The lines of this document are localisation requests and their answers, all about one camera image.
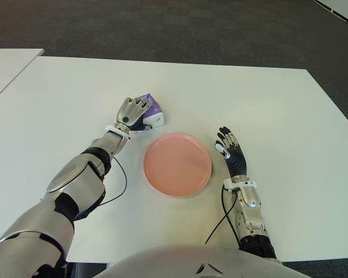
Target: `black cable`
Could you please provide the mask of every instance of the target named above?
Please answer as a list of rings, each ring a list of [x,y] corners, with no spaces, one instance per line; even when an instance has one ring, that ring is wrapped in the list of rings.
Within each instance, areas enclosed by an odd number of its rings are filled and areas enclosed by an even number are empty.
[[[225,211],[225,207],[224,207],[224,200],[223,200],[223,191],[224,191],[224,186],[222,187],[222,195],[221,195],[221,198],[222,198],[222,206],[223,206],[223,211],[224,211],[224,216],[223,218],[218,222],[218,224],[216,224],[215,228],[213,229],[213,231],[210,233],[210,235],[208,236],[208,239],[205,241],[205,244],[208,243],[208,241],[210,240],[210,238],[212,237],[212,235],[214,234],[214,232],[217,230],[217,228],[219,227],[219,225],[223,222],[223,220],[228,217],[228,214],[231,212],[231,210],[233,209],[234,205],[236,204],[236,201],[237,201],[237,193],[236,193],[236,198],[234,199],[234,202],[231,206],[231,208],[229,209],[229,211]]]
[[[233,224],[232,224],[232,222],[231,222],[231,219],[229,218],[228,213],[227,213],[227,211],[226,211],[226,206],[224,205],[223,191],[224,191],[224,185],[222,186],[222,207],[223,207],[223,211],[224,211],[224,213],[225,213],[225,217],[226,217],[227,220],[228,220],[228,223],[230,224],[230,227],[231,227],[231,229],[232,229],[232,232],[233,232],[233,234],[234,234],[234,237],[236,238],[237,244],[238,244],[238,246],[241,248],[240,240],[238,239],[237,233],[236,233],[236,231],[235,231],[235,229],[234,229],[234,227],[233,227]],[[237,195],[238,195],[238,191],[236,191],[236,197],[235,197],[235,199],[234,199],[234,202],[236,202],[236,200],[237,200]]]
[[[107,204],[107,203],[109,203],[109,202],[112,202],[113,200],[116,200],[117,198],[121,197],[121,195],[125,193],[126,187],[128,186],[128,178],[126,177],[126,173],[125,173],[124,168],[122,168],[120,162],[119,162],[115,157],[114,157],[114,159],[116,160],[117,164],[119,164],[119,166],[120,166],[122,172],[124,173],[124,176],[125,176],[125,188],[124,188],[124,190],[123,190],[119,195],[117,195],[115,198],[112,198],[111,200],[105,201],[104,203],[100,203],[100,204],[98,205],[99,207],[102,206],[102,205],[104,205],[104,204]]]

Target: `pink plate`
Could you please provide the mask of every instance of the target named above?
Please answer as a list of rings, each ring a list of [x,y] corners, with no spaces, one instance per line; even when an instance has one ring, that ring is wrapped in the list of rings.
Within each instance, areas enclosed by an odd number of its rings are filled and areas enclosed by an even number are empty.
[[[167,134],[153,142],[143,167],[156,190],[176,197],[200,191],[211,175],[208,151],[195,138],[182,133]]]

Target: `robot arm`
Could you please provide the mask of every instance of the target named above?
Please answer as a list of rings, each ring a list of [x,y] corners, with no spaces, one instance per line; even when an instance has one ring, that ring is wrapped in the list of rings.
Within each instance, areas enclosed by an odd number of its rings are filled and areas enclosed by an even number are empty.
[[[0,238],[0,277],[64,277],[74,221],[85,218],[103,200],[104,176],[111,160],[144,129],[150,103],[127,98],[102,138],[69,161],[49,184],[40,203],[22,214]]]
[[[262,202],[256,193],[256,184],[247,177],[247,164],[234,134],[221,127],[215,148],[226,160],[231,178],[224,180],[224,190],[232,194],[235,201],[235,229],[240,241],[240,250],[263,258],[276,259],[263,217]]]

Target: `gray carpet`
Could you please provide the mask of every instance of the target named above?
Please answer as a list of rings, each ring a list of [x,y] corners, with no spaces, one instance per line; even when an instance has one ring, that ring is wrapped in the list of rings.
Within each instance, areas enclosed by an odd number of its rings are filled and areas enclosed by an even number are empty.
[[[305,68],[348,118],[348,25],[313,0],[0,0],[3,47]],[[335,269],[324,261],[287,265],[317,278],[348,277],[348,260],[335,262]]]

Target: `white tabletop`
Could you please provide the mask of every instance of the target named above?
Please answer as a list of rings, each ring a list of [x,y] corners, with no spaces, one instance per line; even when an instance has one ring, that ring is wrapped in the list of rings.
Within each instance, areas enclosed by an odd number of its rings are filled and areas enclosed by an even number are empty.
[[[43,52],[42,49],[0,49],[0,93]]]
[[[38,57],[0,96],[0,235],[39,201],[53,176],[113,124],[126,96],[151,93],[164,126],[117,158],[128,189],[75,223],[69,261],[115,262],[149,247],[203,244],[222,216],[229,177],[213,147],[219,126],[237,135],[262,214],[283,261],[348,257],[348,121],[306,70]],[[197,137],[213,170],[187,198],[154,191],[142,160],[170,132]],[[109,199],[124,187],[114,163]],[[235,245],[224,223],[210,244]]]

